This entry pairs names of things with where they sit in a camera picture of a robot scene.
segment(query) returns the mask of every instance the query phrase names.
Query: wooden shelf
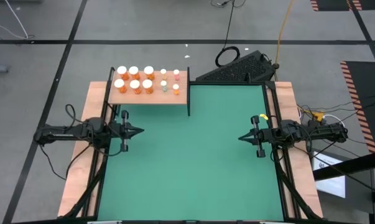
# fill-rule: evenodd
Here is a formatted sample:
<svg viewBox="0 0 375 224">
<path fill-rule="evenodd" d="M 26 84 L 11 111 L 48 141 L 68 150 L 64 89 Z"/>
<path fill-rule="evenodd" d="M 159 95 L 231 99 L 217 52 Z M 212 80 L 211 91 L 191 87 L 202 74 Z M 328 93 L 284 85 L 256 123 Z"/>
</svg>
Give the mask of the wooden shelf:
<svg viewBox="0 0 375 224">
<path fill-rule="evenodd" d="M 147 79 L 143 71 L 139 71 L 140 83 L 141 83 L 141 94 L 135 94 L 133 89 L 129 86 L 132 81 L 132 77 L 125 81 L 127 87 L 126 93 L 120 93 L 119 90 L 114 86 L 115 80 L 121 78 L 117 71 L 114 72 L 113 82 L 111 83 L 110 94 L 108 98 L 109 104 L 176 104 L 176 105 L 186 105 L 187 104 L 187 71 L 180 71 L 179 81 L 174 78 L 173 71 L 167 71 L 167 87 L 168 91 L 163 92 L 160 82 L 162 81 L 162 74 L 159 71 L 154 71 L 155 78 L 153 80 L 154 92 L 147 94 L 142 87 L 142 82 Z M 179 85 L 179 95 L 174 95 L 174 89 L 172 88 L 174 84 Z"/>
</svg>

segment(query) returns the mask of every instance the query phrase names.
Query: wooden table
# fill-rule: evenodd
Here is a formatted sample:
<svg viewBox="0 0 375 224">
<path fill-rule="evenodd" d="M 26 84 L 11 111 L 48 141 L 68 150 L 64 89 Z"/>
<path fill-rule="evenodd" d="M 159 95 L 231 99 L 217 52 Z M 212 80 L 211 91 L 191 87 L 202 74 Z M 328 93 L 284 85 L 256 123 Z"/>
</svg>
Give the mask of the wooden table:
<svg viewBox="0 0 375 224">
<path fill-rule="evenodd" d="M 295 101 L 294 91 L 292 89 L 291 82 L 276 82 L 276 92 L 279 101 L 279 107 L 282 119 L 292 119 L 299 121 L 299 115 L 297 111 L 297 105 Z M 101 108 L 103 106 L 103 98 L 105 92 L 106 82 L 91 82 L 86 96 L 85 107 L 83 109 L 82 120 L 90 117 L 100 117 Z M 274 114 L 274 105 L 272 104 L 271 91 L 268 90 L 269 103 L 271 113 Z M 76 156 L 87 146 L 87 142 L 76 142 L 74 147 L 73 157 Z M 305 149 L 304 142 L 296 144 L 297 147 Z M 88 176 L 91 167 L 93 156 L 93 149 L 87 150 L 83 153 L 71 166 L 68 173 L 68 178 L 65 184 L 62 201 L 58 211 L 58 215 L 64 215 L 70 211 L 72 206 L 78 201 L 82 193 L 85 191 Z M 289 149 L 290 163 L 292 167 L 292 173 L 294 175 L 295 187 L 299 194 L 306 201 L 308 206 L 319 216 L 323 216 L 320 201 L 313 178 L 312 167 L 310 160 L 306 153 L 299 149 Z M 98 166 L 101 164 L 101 158 L 99 158 Z M 289 191 L 285 189 L 285 197 L 287 200 L 289 217 L 294 217 L 294 211 L 291 201 L 291 195 Z M 97 187 L 91 196 L 91 205 L 95 204 L 97 195 Z M 93 215 L 94 206 L 90 206 L 88 215 Z"/>
</svg>

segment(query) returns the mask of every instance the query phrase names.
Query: orange and black hazard tape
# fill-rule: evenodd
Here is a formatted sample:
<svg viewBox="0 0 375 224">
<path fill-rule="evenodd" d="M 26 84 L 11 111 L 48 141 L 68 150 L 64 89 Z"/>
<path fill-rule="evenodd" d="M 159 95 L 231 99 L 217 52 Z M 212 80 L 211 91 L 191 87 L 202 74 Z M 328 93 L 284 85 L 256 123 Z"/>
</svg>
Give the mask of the orange and black hazard tape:
<svg viewBox="0 0 375 224">
<path fill-rule="evenodd" d="M 359 100 L 359 96 L 357 95 L 356 87 L 354 86 L 353 80 L 351 78 L 349 67 L 345 61 L 341 62 L 341 68 L 342 68 L 343 77 L 345 78 L 345 81 L 346 81 L 346 85 L 348 86 L 348 91 L 352 99 L 353 106 L 356 110 L 358 110 L 357 118 L 359 120 L 361 131 L 363 132 L 364 140 L 366 142 L 368 151 L 371 153 L 374 153 L 375 152 L 374 138 L 373 138 L 373 135 L 371 134 L 371 130 L 369 129 L 366 115 L 364 111 L 361 110 L 362 108 L 361 102 Z"/>
<path fill-rule="evenodd" d="M 316 0 L 310 0 L 310 3 L 312 3 L 312 8 L 314 11 L 318 11 L 318 5 Z"/>
<path fill-rule="evenodd" d="M 310 0 L 310 3 L 312 4 L 312 8 L 314 11 L 318 11 L 318 4 L 317 4 L 317 0 Z M 346 0 L 346 3 L 349 7 L 349 11 L 352 11 L 352 5 L 350 4 L 349 0 Z M 357 10 L 363 10 L 363 8 L 361 7 L 361 3 L 359 0 L 353 0 L 353 4 L 354 6 L 356 7 Z"/>
</svg>

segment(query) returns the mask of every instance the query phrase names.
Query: wooden board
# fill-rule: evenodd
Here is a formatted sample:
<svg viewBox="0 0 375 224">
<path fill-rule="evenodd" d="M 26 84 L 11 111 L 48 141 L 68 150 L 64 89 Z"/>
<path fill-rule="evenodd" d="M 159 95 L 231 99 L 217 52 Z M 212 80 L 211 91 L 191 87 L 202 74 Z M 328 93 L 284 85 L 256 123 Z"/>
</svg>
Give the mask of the wooden board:
<svg viewBox="0 0 375 224">
<path fill-rule="evenodd" d="M 282 119 L 292 119 L 299 122 L 299 114 L 297 111 L 292 84 L 290 82 L 276 82 L 275 85 Z M 105 86 L 106 82 L 91 82 L 88 95 L 86 96 L 82 119 L 86 119 L 92 116 L 100 116 L 101 107 L 103 105 Z M 272 104 L 270 91 L 268 91 L 268 95 L 271 113 L 274 114 L 274 105 Z M 304 149 L 304 145 L 304 142 L 296 144 L 296 146 L 301 149 Z M 76 156 L 84 147 L 86 147 L 86 143 L 76 142 L 73 157 Z M 93 150 L 88 149 L 83 155 L 80 156 L 80 158 L 75 161 L 74 166 L 72 166 L 72 168 L 70 169 L 58 215 L 66 214 L 78 201 L 81 194 L 85 191 L 91 167 L 92 156 Z M 292 166 L 292 172 L 294 175 L 295 187 L 297 188 L 302 198 L 310 206 L 310 208 L 312 208 L 312 210 L 317 215 L 322 217 L 322 209 L 320 206 L 320 201 L 318 199 L 312 167 L 310 165 L 308 156 L 306 155 L 306 153 L 294 148 L 290 149 L 289 156 Z M 286 188 L 285 194 L 289 210 L 289 217 L 293 218 L 294 211 L 292 207 L 291 196 Z M 95 202 L 95 198 L 96 191 L 93 192 L 91 202 Z M 88 214 L 93 214 L 93 206 L 90 207 Z"/>
<path fill-rule="evenodd" d="M 295 101 L 294 91 L 292 89 L 291 82 L 276 82 L 275 90 L 279 101 L 280 113 L 282 119 L 291 119 L 300 123 L 299 114 L 297 109 L 297 103 Z M 269 98 L 269 106 L 272 115 L 275 115 L 274 104 L 271 95 L 271 91 L 267 90 Z M 273 118 L 273 124 L 277 124 L 277 121 Z M 301 141 L 295 144 L 296 147 L 305 149 L 305 142 Z M 318 199 L 317 188 L 315 185 L 312 166 L 308 155 L 296 148 L 289 149 L 289 157 L 292 168 L 292 174 L 294 176 L 295 188 L 305 200 L 307 205 L 316 213 L 322 217 L 323 212 Z M 284 169 L 284 160 L 281 161 L 281 165 Z M 288 214 L 290 218 L 294 218 L 294 208 L 292 206 L 292 197 L 287 187 L 284 186 L 285 197 L 287 199 Z"/>
<path fill-rule="evenodd" d="M 187 71 L 180 71 L 180 79 L 176 81 L 174 78 L 173 71 L 167 71 L 167 87 L 168 91 L 163 92 L 160 82 L 162 81 L 162 74 L 159 71 L 154 71 L 153 88 L 154 92 L 147 94 L 142 87 L 142 82 L 147 79 L 144 72 L 140 71 L 140 83 L 141 83 L 141 94 L 135 94 L 133 89 L 129 86 L 132 78 L 129 77 L 125 81 L 127 91 L 126 93 L 120 93 L 119 90 L 114 86 L 115 80 L 121 78 L 115 71 L 113 75 L 113 83 L 111 84 L 110 96 L 108 103 L 110 104 L 187 104 Z M 179 85 L 179 95 L 174 94 L 173 85 Z"/>
<path fill-rule="evenodd" d="M 100 117 L 105 91 L 106 82 L 90 83 L 81 120 L 84 121 L 87 118 Z M 84 150 L 87 145 L 87 142 L 77 141 L 75 143 L 72 158 Z M 88 185 L 92 157 L 93 148 L 90 147 L 82 155 L 80 155 L 71 166 L 70 171 L 68 172 L 67 181 L 65 182 L 62 201 L 60 203 L 60 208 L 58 209 L 58 216 L 62 216 L 69 212 L 85 191 Z M 100 156 L 98 159 L 98 166 L 101 164 L 101 158 L 102 157 Z M 96 198 L 96 194 L 97 190 L 92 193 L 92 200 Z M 90 209 L 88 214 L 93 215 L 93 209 Z"/>
</svg>

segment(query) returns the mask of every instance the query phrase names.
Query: yellow cable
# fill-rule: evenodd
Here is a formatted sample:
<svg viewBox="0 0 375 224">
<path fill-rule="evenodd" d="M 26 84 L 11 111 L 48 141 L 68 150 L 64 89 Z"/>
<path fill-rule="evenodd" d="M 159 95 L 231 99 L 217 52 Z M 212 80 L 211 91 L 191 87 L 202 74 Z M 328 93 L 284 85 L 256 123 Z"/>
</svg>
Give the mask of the yellow cable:
<svg viewBox="0 0 375 224">
<path fill-rule="evenodd" d="M 288 16 L 289 16 L 289 12 L 291 11 L 291 8 L 292 8 L 292 5 L 293 5 L 294 1 L 295 0 L 291 0 L 289 2 L 287 13 L 285 14 L 284 21 L 282 22 L 282 25 L 281 25 L 281 30 L 280 30 L 280 34 L 279 34 L 279 40 L 277 41 L 277 53 L 275 55 L 275 63 L 276 64 L 279 61 L 279 52 L 280 52 L 280 42 L 281 42 L 282 31 L 284 30 L 285 23 L 287 22 L 287 19 L 288 19 Z M 276 73 L 274 74 L 274 79 L 276 81 L 278 80 Z"/>
</svg>

